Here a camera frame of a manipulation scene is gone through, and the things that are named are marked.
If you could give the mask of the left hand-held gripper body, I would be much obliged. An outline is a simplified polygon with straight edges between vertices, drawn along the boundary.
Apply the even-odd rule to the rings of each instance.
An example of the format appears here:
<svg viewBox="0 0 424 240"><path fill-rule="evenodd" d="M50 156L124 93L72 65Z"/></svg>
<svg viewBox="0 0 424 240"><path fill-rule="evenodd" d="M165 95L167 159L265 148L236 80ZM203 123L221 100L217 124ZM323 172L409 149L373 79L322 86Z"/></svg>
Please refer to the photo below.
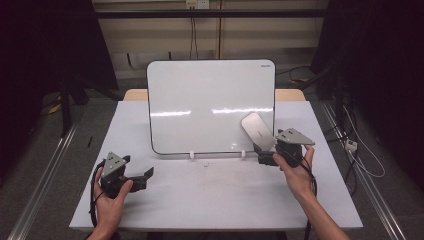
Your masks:
<svg viewBox="0 0 424 240"><path fill-rule="evenodd" d="M123 194L124 184L127 183L125 176L126 164L122 157L109 152L100 177L101 189L112 199Z"/></svg>

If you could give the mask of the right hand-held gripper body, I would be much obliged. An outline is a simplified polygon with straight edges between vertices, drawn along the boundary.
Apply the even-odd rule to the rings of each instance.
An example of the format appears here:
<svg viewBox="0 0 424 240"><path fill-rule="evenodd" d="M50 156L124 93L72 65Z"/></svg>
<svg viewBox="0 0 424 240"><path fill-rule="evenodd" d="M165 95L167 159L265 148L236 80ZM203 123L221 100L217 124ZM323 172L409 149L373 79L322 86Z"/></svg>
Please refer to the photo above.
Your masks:
<svg viewBox="0 0 424 240"><path fill-rule="evenodd" d="M276 135L275 149L292 167L298 167L303 159L302 146L311 145L315 142L294 128L288 128L283 133Z"/></svg>

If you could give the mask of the white oval whiteboard eraser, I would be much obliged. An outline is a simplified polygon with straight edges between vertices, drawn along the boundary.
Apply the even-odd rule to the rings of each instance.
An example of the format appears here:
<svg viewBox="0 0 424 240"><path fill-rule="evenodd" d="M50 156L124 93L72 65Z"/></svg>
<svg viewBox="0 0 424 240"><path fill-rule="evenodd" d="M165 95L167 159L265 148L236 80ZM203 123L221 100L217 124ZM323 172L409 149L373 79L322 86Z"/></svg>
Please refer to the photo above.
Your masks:
<svg viewBox="0 0 424 240"><path fill-rule="evenodd" d="M258 113L252 112L242 119L241 125L251 141L263 151L271 150L276 141L273 133Z"/></svg>

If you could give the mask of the person's right hand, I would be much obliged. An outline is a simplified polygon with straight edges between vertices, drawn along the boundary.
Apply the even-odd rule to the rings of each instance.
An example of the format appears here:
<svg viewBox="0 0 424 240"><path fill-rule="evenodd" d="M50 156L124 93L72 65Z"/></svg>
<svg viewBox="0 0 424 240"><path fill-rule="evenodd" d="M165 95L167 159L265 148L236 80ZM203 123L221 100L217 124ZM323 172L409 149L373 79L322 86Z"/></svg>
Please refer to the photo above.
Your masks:
<svg viewBox="0 0 424 240"><path fill-rule="evenodd" d="M284 172L286 182L294 197L296 194L303 192L312 192L314 194L312 187L313 177L311 176L311 173L312 159L315 150L311 145L305 145L305 149L306 153L303 157L302 163L296 168L290 167L286 160L279 154L275 153L273 155L273 158L278 164L280 170Z"/></svg>

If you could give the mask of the person's left hand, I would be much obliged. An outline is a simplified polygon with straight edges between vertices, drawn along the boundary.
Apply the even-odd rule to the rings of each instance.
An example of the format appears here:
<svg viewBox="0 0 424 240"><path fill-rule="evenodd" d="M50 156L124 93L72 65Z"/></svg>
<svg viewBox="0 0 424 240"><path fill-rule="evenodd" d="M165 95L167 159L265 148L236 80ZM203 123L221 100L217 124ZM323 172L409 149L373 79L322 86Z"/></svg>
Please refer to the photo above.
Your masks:
<svg viewBox="0 0 424 240"><path fill-rule="evenodd" d="M132 181L124 184L123 194L112 199L102 192L99 184L103 168L99 168L94 181L94 197L97 209L97 225L95 228L112 229L116 231L120 224L124 209L124 201L132 186Z"/></svg>

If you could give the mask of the wooden table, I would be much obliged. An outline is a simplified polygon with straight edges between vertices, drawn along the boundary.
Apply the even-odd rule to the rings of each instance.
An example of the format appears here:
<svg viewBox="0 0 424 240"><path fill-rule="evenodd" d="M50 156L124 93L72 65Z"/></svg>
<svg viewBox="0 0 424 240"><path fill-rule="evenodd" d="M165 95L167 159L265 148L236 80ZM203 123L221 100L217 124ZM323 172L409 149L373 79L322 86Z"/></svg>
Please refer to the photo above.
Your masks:
<svg viewBox="0 0 424 240"><path fill-rule="evenodd" d="M130 89L124 95L124 101L147 101L147 89ZM276 101L305 101L303 92L299 89L276 89Z"/></svg>

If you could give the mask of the black metal stand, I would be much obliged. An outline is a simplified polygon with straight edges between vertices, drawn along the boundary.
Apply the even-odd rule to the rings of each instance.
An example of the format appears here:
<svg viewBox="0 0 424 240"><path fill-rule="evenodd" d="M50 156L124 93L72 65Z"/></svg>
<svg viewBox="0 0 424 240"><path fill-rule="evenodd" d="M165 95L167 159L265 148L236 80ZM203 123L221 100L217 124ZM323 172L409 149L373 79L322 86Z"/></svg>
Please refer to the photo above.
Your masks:
<svg viewBox="0 0 424 240"><path fill-rule="evenodd" d="M72 97L76 105L86 105L89 101L89 97L84 90L83 81L78 76L64 77L60 81L62 137L65 137L67 135L72 125L69 97Z"/></svg>

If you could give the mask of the white whiteboard with black rim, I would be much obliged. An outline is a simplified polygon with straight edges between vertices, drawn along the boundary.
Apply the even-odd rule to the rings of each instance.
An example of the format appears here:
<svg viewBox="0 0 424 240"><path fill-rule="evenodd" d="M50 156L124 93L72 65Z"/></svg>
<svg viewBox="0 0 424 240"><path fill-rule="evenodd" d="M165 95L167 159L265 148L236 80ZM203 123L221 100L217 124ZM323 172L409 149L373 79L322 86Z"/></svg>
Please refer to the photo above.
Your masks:
<svg viewBox="0 0 424 240"><path fill-rule="evenodd" d="M151 145L161 155L251 152L242 120L274 129L275 64L262 60L154 61L147 67Z"/></svg>

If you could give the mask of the black curtain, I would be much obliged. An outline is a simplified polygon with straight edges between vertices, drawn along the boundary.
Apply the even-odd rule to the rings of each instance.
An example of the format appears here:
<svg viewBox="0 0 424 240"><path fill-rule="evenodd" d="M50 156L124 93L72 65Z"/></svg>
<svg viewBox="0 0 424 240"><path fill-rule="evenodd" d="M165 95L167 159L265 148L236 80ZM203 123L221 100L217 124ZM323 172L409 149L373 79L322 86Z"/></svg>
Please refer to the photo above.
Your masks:
<svg viewBox="0 0 424 240"><path fill-rule="evenodd" d="M92 0L0 0L0 186L27 145L43 97L88 102L118 88Z"/></svg>
<svg viewBox="0 0 424 240"><path fill-rule="evenodd" d="M424 190L424 0L329 0L311 64L315 73L346 40L343 78L402 170Z"/></svg>

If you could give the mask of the black horizontal beam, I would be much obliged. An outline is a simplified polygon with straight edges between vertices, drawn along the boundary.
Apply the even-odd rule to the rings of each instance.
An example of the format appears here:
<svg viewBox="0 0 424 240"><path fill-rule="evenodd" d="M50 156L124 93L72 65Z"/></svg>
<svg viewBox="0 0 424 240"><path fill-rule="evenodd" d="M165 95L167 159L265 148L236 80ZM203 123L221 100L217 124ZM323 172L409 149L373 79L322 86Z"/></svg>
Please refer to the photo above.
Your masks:
<svg viewBox="0 0 424 240"><path fill-rule="evenodd" d="M332 15L330 10L104 10L95 13L100 19L125 18L315 18Z"/></svg>

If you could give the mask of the aluminium floor rail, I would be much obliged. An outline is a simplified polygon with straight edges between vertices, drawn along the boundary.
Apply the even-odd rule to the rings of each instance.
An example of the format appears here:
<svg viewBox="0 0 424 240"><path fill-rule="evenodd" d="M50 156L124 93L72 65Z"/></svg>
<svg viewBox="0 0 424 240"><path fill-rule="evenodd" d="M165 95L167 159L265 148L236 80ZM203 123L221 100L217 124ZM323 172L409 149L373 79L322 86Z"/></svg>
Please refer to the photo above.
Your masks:
<svg viewBox="0 0 424 240"><path fill-rule="evenodd" d="M406 240L405 234L402 231L397 218L381 195L377 185L374 183L374 179L382 179L386 175L386 169L384 165L381 163L380 159L375 155L375 153L361 139L357 132L356 122L352 120L351 113L345 106L342 106L339 110L332 107L330 103L322 103L321 106L332 126L330 131L336 135L336 141L341 144L341 147L349 162L349 169L343 176L344 182L347 182L350 175L359 181L364 188L369 201L373 205L373 208L375 209L380 222L389 235L389 238L391 240ZM363 145L365 150L372 155L373 159L380 166L381 173L374 173L365 166L360 156L358 155L358 146L357 151L354 153L347 151L344 148L345 141L348 139L355 141L357 144Z"/></svg>
<svg viewBox="0 0 424 240"><path fill-rule="evenodd" d="M72 124L66 134L60 138L41 179L37 182L30 199L23 208L7 240L26 240L29 230L44 202L46 194L57 174L69 145L73 140L77 126L77 123Z"/></svg>

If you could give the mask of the white wall socket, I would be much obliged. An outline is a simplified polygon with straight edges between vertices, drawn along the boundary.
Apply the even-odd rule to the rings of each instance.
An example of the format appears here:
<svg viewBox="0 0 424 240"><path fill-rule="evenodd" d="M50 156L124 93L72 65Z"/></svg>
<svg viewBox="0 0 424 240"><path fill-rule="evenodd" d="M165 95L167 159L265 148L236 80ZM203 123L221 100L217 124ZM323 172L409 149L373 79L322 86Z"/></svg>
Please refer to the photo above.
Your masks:
<svg viewBox="0 0 424 240"><path fill-rule="evenodd" d="M187 9L207 10L210 8L209 0L185 0Z"/></svg>

